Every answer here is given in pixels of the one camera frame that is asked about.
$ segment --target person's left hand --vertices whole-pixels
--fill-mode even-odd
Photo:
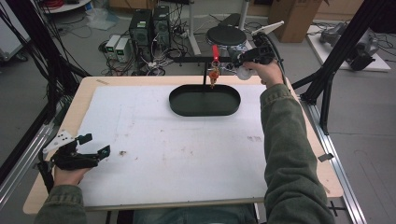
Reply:
[[[90,171],[91,168],[78,169],[74,171],[61,170],[55,166],[54,187],[60,185],[74,185],[77,186],[79,181],[82,180],[85,173]]]

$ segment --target person's right hand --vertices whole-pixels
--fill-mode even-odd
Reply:
[[[276,60],[272,60],[269,64],[247,62],[244,63],[244,67],[256,70],[267,89],[276,84],[283,84],[282,72]]]

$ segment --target black metal stand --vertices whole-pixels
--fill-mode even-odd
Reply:
[[[347,55],[355,48],[364,32],[369,28],[371,22],[379,17],[387,2],[388,0],[363,1],[358,12],[334,46],[326,62],[324,62],[316,73],[291,85],[294,89],[298,89],[312,82],[308,90],[301,95],[301,99],[307,101],[310,105],[314,105],[323,92],[322,108],[320,111],[320,127],[326,134],[329,134],[327,121],[329,117],[332,80],[334,75],[347,58]]]

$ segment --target computer tower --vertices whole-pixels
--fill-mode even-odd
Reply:
[[[150,46],[154,38],[154,28],[150,9],[136,9],[129,26],[131,39],[138,46]]]
[[[162,49],[171,47],[169,6],[157,6],[154,8],[154,30],[157,36],[157,46]]]
[[[150,9],[136,9],[133,13],[129,33],[133,41],[134,56],[137,62],[152,62],[151,47],[154,39],[154,24]]]

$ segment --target black box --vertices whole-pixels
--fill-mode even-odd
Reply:
[[[158,6],[154,8],[154,30],[157,45],[162,49],[171,47],[171,27],[169,21],[169,7]]]
[[[154,38],[154,27],[150,9],[137,9],[129,25],[131,39],[137,46],[150,47]]]

